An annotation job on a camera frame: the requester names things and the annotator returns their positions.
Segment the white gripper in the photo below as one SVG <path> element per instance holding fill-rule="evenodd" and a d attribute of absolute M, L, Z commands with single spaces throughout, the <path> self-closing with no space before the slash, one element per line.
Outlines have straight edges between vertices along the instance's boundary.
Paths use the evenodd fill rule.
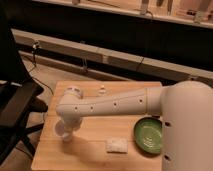
<path fill-rule="evenodd" d="M 62 120 L 59 120 L 55 124 L 55 134 L 64 142 L 69 142 L 72 140 L 73 132 L 77 131 L 81 127 L 81 123 L 81 118 L 73 118 L 69 123 L 64 123 Z"/>

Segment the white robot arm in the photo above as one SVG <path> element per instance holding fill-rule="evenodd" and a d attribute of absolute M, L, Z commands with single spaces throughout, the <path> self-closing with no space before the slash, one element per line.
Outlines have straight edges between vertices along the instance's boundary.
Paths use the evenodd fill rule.
<path fill-rule="evenodd" d="M 68 135 L 80 127 L 84 117 L 160 116 L 162 171 L 213 169 L 213 88 L 202 82 L 183 81 L 89 99 L 72 86 L 64 91 L 56 113 Z"/>

